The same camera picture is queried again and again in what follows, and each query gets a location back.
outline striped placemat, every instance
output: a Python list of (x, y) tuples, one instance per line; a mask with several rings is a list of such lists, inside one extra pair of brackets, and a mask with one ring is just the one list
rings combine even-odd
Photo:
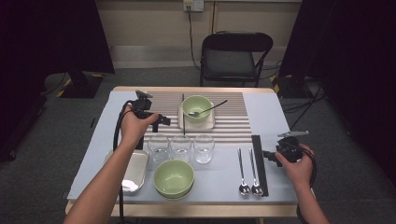
[[(170, 126), (159, 126), (160, 134), (166, 135), (169, 139), (175, 135), (182, 134), (183, 130), (178, 125), (178, 108), (182, 102), (182, 92), (151, 91), (153, 96), (150, 111), (160, 113), (171, 119)], [(195, 136), (207, 133), (215, 139), (217, 146), (227, 146), (238, 144), (251, 145), (251, 130), (248, 121), (248, 113), (245, 107), (244, 97), (241, 92), (186, 92), (184, 97), (192, 95), (202, 95), (208, 98), (213, 105), (219, 104), (224, 100), (228, 102), (216, 108), (215, 126), (207, 131), (186, 131), (186, 135), (193, 140)], [(155, 135), (148, 127), (145, 135), (145, 142), (152, 135)]]

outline power outlet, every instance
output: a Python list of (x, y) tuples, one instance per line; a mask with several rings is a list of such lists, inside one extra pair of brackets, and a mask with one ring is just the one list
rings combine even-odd
[(183, 10), (188, 11), (187, 7), (190, 11), (204, 11), (204, 0), (183, 0)]

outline bowl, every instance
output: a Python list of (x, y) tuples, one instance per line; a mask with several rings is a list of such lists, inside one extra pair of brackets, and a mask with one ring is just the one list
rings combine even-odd
[(193, 182), (194, 171), (184, 161), (165, 161), (154, 173), (155, 189), (167, 199), (182, 198), (190, 191)]
[(212, 110), (201, 113), (198, 117), (190, 116), (190, 112), (202, 112), (212, 107), (213, 104), (206, 97), (200, 95), (193, 95), (186, 98), (182, 104), (182, 110), (185, 118), (192, 123), (201, 123), (207, 120)]

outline hand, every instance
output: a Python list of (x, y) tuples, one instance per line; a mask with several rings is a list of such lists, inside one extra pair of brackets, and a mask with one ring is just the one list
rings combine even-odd
[[(300, 144), (299, 147), (305, 148), (314, 154), (314, 151), (309, 146)], [(282, 163), (283, 167), (285, 167), (286, 173), (295, 188), (310, 188), (309, 181), (311, 179), (313, 165), (308, 156), (303, 153), (303, 157), (297, 162), (289, 162), (279, 152), (277, 152), (275, 156)]]
[(139, 141), (145, 134), (148, 126), (158, 119), (158, 114), (152, 114), (146, 119), (139, 119), (131, 110), (132, 107), (130, 105), (125, 107), (125, 116), (121, 124), (121, 142), (127, 144)]

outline person's arm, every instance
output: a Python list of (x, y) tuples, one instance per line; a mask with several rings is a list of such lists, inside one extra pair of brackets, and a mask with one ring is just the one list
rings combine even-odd
[[(125, 112), (129, 110), (131, 107), (127, 106)], [(153, 114), (147, 119), (138, 119), (133, 112), (125, 114), (121, 124), (122, 138), (119, 146), (78, 196), (64, 223), (108, 222), (134, 149), (148, 126), (157, 118), (158, 114)]]
[[(304, 144), (300, 144), (300, 147), (313, 153), (312, 149)], [(276, 157), (282, 163), (283, 167), (285, 167), (286, 173), (294, 186), (297, 200), (300, 205), (300, 211), (304, 219), (308, 223), (330, 223), (321, 210), (309, 186), (313, 169), (312, 161), (309, 157), (304, 154), (301, 160), (297, 162), (288, 162), (288, 160), (278, 152), (276, 153)]]

